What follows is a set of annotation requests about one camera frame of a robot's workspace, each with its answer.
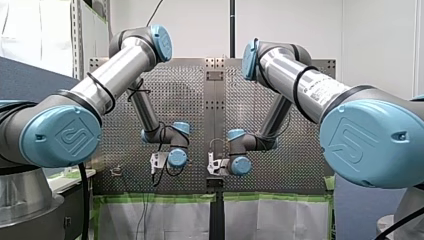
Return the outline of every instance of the black ring band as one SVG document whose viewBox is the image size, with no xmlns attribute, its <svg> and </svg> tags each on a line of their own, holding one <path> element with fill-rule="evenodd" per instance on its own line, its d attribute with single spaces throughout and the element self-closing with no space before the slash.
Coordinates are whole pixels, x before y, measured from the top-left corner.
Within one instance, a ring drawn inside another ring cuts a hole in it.
<svg viewBox="0 0 424 240">
<path fill-rule="evenodd" d="M 170 145 L 169 147 L 188 149 L 187 146 L 179 146 L 179 145 Z"/>
<path fill-rule="evenodd" d="M 353 94 L 357 92 L 360 92 L 362 90 L 367 90 L 367 89 L 374 89 L 374 87 L 369 85 L 360 85 L 360 86 L 353 87 L 349 89 L 348 91 L 340 94 L 338 97 L 336 97 L 336 99 L 334 99 L 333 102 L 331 102 L 331 104 L 327 107 L 327 109 L 325 109 L 324 113 L 321 116 L 321 123 L 324 120 L 324 118 L 327 116 L 327 114 L 329 114 L 331 110 L 333 110 L 335 107 L 339 106 L 342 102 L 344 102 L 344 100 L 346 100 L 347 98 L 349 98 L 350 96 L 352 96 Z"/>
<path fill-rule="evenodd" d="M 293 84 L 293 101 L 294 101 L 294 105 L 296 106 L 297 110 L 299 110 L 299 112 L 303 115 L 303 117 L 305 117 L 306 119 L 308 119 L 310 122 L 315 123 L 308 116 L 308 114 L 306 114 L 306 112 L 303 110 L 302 106 L 300 105 L 298 94 L 297 94 L 297 92 L 298 92 L 298 89 L 297 88 L 299 87 L 300 79 L 302 79 L 303 74 L 305 74 L 309 70 L 319 71 L 318 68 L 316 68 L 314 66 L 307 66 L 300 73 L 297 74 L 296 80 L 294 80 L 294 84 Z"/>
<path fill-rule="evenodd" d="M 99 121 L 100 127 L 102 126 L 102 118 L 100 117 L 100 115 L 97 113 L 97 111 L 88 102 L 86 102 L 80 96 L 78 96 L 78 95 L 76 95 L 72 92 L 66 91 L 66 90 L 59 90 L 53 95 L 66 97 L 66 98 L 69 98 L 72 101 L 78 103 L 81 107 L 90 111 L 97 118 L 97 121 Z"/>
<path fill-rule="evenodd" d="M 0 168 L 0 176 L 29 172 L 36 169 L 39 169 L 39 167 L 33 166 L 33 165 L 22 165 L 17 167 L 10 167 L 10 168 Z"/>
<path fill-rule="evenodd" d="M 247 153 L 230 153 L 228 156 L 245 156 Z"/>
<path fill-rule="evenodd" d="M 93 75 L 91 75 L 91 73 L 87 72 L 87 76 L 89 78 L 91 78 L 91 80 L 93 80 L 93 82 L 95 82 L 97 85 L 99 85 L 107 93 L 107 95 L 109 95 L 109 98 L 112 101 L 112 106 L 109 109 L 106 110 L 106 112 L 104 113 L 104 115 L 112 112 L 113 109 L 115 109 L 115 106 L 116 106 L 116 99 L 113 96 L 113 94 L 97 78 L 95 78 Z"/>
</svg>

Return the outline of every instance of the cable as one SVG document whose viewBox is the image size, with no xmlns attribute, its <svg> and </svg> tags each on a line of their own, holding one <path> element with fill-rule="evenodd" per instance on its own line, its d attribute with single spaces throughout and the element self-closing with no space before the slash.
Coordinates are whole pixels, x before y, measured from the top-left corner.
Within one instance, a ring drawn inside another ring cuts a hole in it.
<svg viewBox="0 0 424 240">
<path fill-rule="evenodd" d="M 90 225 L 90 193 L 88 191 L 88 179 L 87 173 L 85 172 L 84 163 L 78 164 L 80 170 L 81 182 L 82 182 L 82 195 L 84 204 L 84 220 L 82 223 L 82 240 L 88 240 L 88 229 Z"/>
<path fill-rule="evenodd" d="M 158 11 L 160 5 L 162 4 L 163 0 L 160 0 L 158 5 L 156 6 L 155 11 L 153 12 L 152 16 L 150 17 L 149 21 L 147 21 L 146 27 L 148 27 L 150 25 L 150 22 L 152 21 L 152 19 L 155 17 L 156 12 Z"/>
<path fill-rule="evenodd" d="M 289 126 L 290 126 L 290 121 L 291 121 L 291 111 L 289 112 L 289 117 L 288 117 L 288 119 L 287 119 L 287 124 L 286 124 L 286 127 L 283 129 L 283 130 L 281 130 L 281 132 L 280 133 L 278 133 L 277 134 L 277 136 L 276 137 L 279 137 L 279 136 L 281 136 L 288 128 L 289 128 Z"/>
<path fill-rule="evenodd" d="M 255 47 L 255 51 L 256 51 L 256 62 L 257 62 L 257 66 L 259 69 L 259 73 L 261 74 L 262 79 L 264 80 L 264 83 L 266 84 L 266 87 L 268 87 L 269 89 L 271 89 L 273 92 L 275 93 L 279 93 L 277 90 L 275 90 L 275 88 L 269 83 L 268 79 L 265 77 L 265 73 L 264 73 L 264 69 L 261 65 L 261 62 L 259 60 L 259 54 L 258 54 L 258 41 L 259 39 L 255 38 L 254 40 L 254 47 Z"/>
<path fill-rule="evenodd" d="M 110 106 L 110 108 L 106 110 L 105 115 L 108 114 L 108 113 L 110 113 L 110 112 L 112 112 L 113 109 L 115 109 L 115 106 L 116 106 L 116 99 L 113 96 L 113 94 L 109 91 L 109 89 L 107 89 L 107 87 L 105 87 L 105 85 L 103 85 L 103 83 L 101 83 L 97 78 L 95 78 L 93 75 L 91 75 L 91 73 L 87 72 L 87 76 L 89 78 L 91 78 L 91 80 L 93 80 L 93 82 L 96 85 L 100 86 L 107 93 L 107 95 L 109 96 L 110 100 L 112 101 L 112 106 Z"/>
<path fill-rule="evenodd" d="M 225 143 L 226 142 L 224 141 L 224 139 L 222 139 L 222 138 L 214 138 L 214 139 L 212 139 L 209 142 L 209 152 L 212 152 L 212 143 L 215 142 L 215 141 L 217 141 L 217 140 L 219 140 L 219 141 L 222 142 L 222 156 L 221 156 L 221 162 L 219 163 L 219 169 L 221 169 L 222 168 L 222 163 L 224 162 L 224 158 L 227 155 L 226 152 L 225 152 Z"/>
<path fill-rule="evenodd" d="M 148 90 L 148 89 L 140 89 L 141 86 L 143 86 L 144 84 L 144 78 L 140 79 L 140 82 L 138 82 L 136 88 L 128 88 L 128 90 L 132 91 L 131 94 L 128 96 L 127 98 L 127 102 L 131 102 L 131 97 L 136 93 L 136 92 L 146 92 L 147 94 L 150 94 L 152 91 Z"/>
<path fill-rule="evenodd" d="M 165 166 L 164 166 L 164 168 L 166 169 L 166 173 L 169 175 L 169 176 L 171 176 L 171 177 L 177 177 L 177 176 L 179 176 L 183 171 L 184 171 L 184 167 L 185 167 L 185 165 L 180 169 L 180 171 L 178 171 L 177 173 L 171 173 L 170 171 L 169 171 L 169 169 L 167 168 L 167 164 L 168 163 L 168 158 L 166 158 L 166 160 L 165 160 Z"/>
<path fill-rule="evenodd" d="M 126 189 L 128 189 L 127 183 L 126 183 L 127 176 L 125 174 L 122 174 L 122 177 L 123 177 L 122 179 L 124 181 L 125 187 L 126 187 Z M 135 184 L 138 185 L 138 187 L 140 188 L 140 191 L 143 191 L 143 187 L 141 186 L 141 184 L 138 181 L 132 179 L 131 177 L 128 177 L 128 178 L 129 178 L 129 180 L 131 180 L 132 182 L 134 182 Z M 144 200 L 144 195 L 145 194 L 143 192 L 141 192 L 141 199 L 143 200 L 142 201 L 142 203 L 143 203 L 143 211 L 141 212 L 141 217 L 140 217 L 140 219 L 138 221 L 138 224 L 137 224 L 137 230 L 135 232 L 135 240 L 138 240 L 138 230 L 140 229 L 141 221 L 143 220 L 143 218 L 146 215 L 146 201 Z"/>
<path fill-rule="evenodd" d="M 385 240 L 387 235 L 389 235 L 390 233 L 392 233 L 396 229 L 402 227 L 406 223 L 412 221 L 413 219 L 415 219 L 415 218 L 417 218 L 417 217 L 419 217 L 423 214 L 424 214 L 424 207 L 422 207 L 422 208 L 418 209 L 417 211 L 409 214 L 408 216 L 402 218 L 400 221 L 393 224 L 391 227 L 386 229 L 384 232 L 380 233 L 380 235 L 378 235 L 374 240 Z"/>
<path fill-rule="evenodd" d="M 17 102 L 17 103 L 10 103 L 5 104 L 0 107 L 0 113 L 2 113 L 2 116 L 0 118 L 0 124 L 2 124 L 8 117 L 14 115 L 18 111 L 34 107 L 37 105 L 34 102 Z M 88 240 L 88 229 L 89 229 L 89 222 L 90 222 L 90 194 L 88 190 L 88 179 L 87 179 L 87 173 L 85 172 L 85 166 L 84 163 L 78 164 L 78 168 L 81 175 L 81 182 L 82 182 L 82 189 L 83 189 L 83 205 L 84 205 L 84 220 L 83 220 L 83 228 L 82 228 L 82 240 Z"/>
</svg>

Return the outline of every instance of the green tape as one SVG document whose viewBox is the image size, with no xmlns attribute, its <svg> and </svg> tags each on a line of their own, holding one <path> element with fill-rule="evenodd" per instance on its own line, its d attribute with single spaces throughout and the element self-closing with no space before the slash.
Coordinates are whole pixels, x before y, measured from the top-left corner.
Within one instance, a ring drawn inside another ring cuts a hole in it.
<svg viewBox="0 0 424 240">
<path fill-rule="evenodd" d="M 327 195 L 299 195 L 287 193 L 224 193 L 224 201 L 280 200 L 291 202 L 329 202 Z"/>
<path fill-rule="evenodd" d="M 336 178 L 334 176 L 324 177 L 325 187 L 328 191 L 334 191 Z"/>
<path fill-rule="evenodd" d="M 159 195 L 153 193 L 124 193 L 122 195 L 94 196 L 93 201 L 99 204 L 108 203 L 202 203 L 212 202 L 213 194 L 194 195 Z"/>
</svg>

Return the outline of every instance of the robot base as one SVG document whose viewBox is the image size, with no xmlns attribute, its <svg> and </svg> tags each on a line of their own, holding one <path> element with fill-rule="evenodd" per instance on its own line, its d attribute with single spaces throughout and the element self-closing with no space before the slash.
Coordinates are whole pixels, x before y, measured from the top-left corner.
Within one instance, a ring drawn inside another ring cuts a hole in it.
<svg viewBox="0 0 424 240">
<path fill-rule="evenodd" d="M 0 176 L 0 236 L 2 240 L 63 240 L 64 198 L 52 197 L 41 169 Z"/>
</svg>

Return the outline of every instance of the metal stand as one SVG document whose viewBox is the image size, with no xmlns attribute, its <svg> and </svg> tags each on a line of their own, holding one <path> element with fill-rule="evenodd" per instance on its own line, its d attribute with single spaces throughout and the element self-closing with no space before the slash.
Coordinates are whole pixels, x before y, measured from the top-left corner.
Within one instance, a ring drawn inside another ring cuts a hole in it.
<svg viewBox="0 0 424 240">
<path fill-rule="evenodd" d="M 209 240 L 225 239 L 224 179 L 210 177 L 206 179 L 208 193 L 215 193 L 209 214 Z"/>
</svg>

